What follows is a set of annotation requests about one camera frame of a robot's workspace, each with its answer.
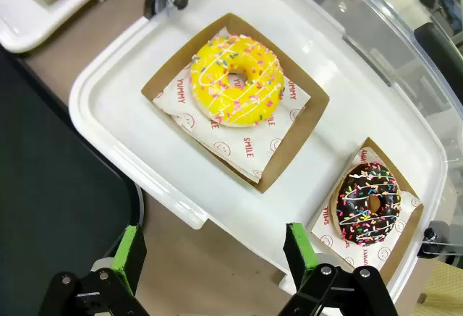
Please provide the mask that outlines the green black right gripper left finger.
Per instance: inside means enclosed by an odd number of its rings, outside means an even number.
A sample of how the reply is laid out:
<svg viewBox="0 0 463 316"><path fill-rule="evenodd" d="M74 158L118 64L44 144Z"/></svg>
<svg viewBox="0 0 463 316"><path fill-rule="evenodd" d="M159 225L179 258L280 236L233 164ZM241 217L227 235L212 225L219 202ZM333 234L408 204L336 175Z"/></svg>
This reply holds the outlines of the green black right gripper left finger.
<svg viewBox="0 0 463 316"><path fill-rule="evenodd" d="M39 315L147 315L136 289L147 254L143 231L128 226L108 268L79 278L57 273L49 282Z"/></svg>

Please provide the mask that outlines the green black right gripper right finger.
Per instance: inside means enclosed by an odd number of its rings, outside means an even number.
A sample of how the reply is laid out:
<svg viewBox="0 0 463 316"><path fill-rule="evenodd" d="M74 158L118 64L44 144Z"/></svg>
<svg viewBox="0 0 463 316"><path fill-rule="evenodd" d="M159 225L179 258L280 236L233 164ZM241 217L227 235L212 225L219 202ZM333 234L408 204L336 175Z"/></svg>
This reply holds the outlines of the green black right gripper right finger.
<svg viewBox="0 0 463 316"><path fill-rule="evenodd" d="M396 308L379 271L372 266L348 273L318 262L305 228L288 223L283 247L296 293L280 315L320 315L325 308L341 315L395 315Z"/></svg>

